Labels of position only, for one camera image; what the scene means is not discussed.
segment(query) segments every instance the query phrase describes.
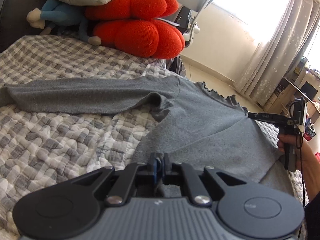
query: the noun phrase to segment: checkered blanket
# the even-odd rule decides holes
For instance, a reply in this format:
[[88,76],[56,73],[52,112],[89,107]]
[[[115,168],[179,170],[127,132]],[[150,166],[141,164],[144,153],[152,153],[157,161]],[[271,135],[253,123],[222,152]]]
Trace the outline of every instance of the checkered blanket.
[[[36,79],[145,75],[175,73],[165,69],[163,60],[52,35],[25,36],[0,54],[0,86]],[[18,237],[12,209],[22,196],[108,165],[123,169],[141,138],[157,124],[149,112],[148,105],[113,116],[0,108],[0,239]],[[277,130],[260,126],[274,144]],[[295,176],[293,186],[301,198],[301,179]]]

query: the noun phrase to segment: human hand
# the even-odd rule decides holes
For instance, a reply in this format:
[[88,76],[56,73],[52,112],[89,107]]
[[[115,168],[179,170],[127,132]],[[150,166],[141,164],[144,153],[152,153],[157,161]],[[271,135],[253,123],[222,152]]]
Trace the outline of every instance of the human hand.
[[[289,134],[278,134],[279,141],[277,142],[278,149],[284,153],[284,144],[289,143],[295,146],[295,152],[297,155],[297,169],[301,171],[301,162],[300,162],[300,149],[296,148],[296,136]],[[303,138],[302,148],[302,162],[303,164],[308,164],[309,162],[315,161],[315,156],[313,154],[312,148],[308,144],[308,141]]]

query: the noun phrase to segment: plush toy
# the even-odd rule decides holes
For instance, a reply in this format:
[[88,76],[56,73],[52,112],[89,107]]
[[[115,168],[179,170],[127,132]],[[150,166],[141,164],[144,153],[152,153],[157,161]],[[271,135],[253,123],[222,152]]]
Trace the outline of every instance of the plush toy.
[[178,7],[176,0],[111,0],[87,7],[85,16],[102,20],[93,29],[101,45],[138,57],[170,59],[184,49],[184,38],[175,27],[155,18],[171,15]]
[[84,16],[84,7],[69,5],[57,0],[47,0],[42,9],[32,10],[27,15],[27,21],[34,28],[44,29],[45,21],[50,21],[49,25],[41,32],[41,35],[50,34],[57,25],[58,35],[61,35],[67,26],[79,26],[79,38],[92,45],[100,45],[101,39],[98,36],[89,37],[87,35],[88,20]]

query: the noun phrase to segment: baseboard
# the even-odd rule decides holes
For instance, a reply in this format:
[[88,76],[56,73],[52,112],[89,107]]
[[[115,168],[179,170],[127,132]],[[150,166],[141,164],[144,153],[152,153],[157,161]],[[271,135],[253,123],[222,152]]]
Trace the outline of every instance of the baseboard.
[[186,63],[189,63],[190,65],[208,73],[209,75],[212,75],[214,76],[215,78],[221,80],[222,82],[225,82],[226,84],[228,84],[229,86],[232,86],[233,87],[233,83],[234,81],[231,80],[230,78],[227,78],[226,76],[222,75],[221,73],[189,58],[189,57],[186,57],[186,56],[183,56],[183,55],[180,55],[180,57],[182,58],[183,61],[185,61]]

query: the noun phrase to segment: blue stuffed animal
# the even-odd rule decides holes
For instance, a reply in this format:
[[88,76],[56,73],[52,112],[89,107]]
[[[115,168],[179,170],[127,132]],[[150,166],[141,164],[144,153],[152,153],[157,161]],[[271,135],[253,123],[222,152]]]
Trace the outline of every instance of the blue stuffed animal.
[[60,26],[58,35],[61,35],[67,26],[79,26],[79,38],[92,45],[100,45],[101,39],[98,36],[87,35],[88,19],[84,16],[84,7],[69,5],[57,0],[47,0],[42,9],[32,10],[27,15],[27,21],[34,28],[44,29],[41,35],[48,35],[55,26]]

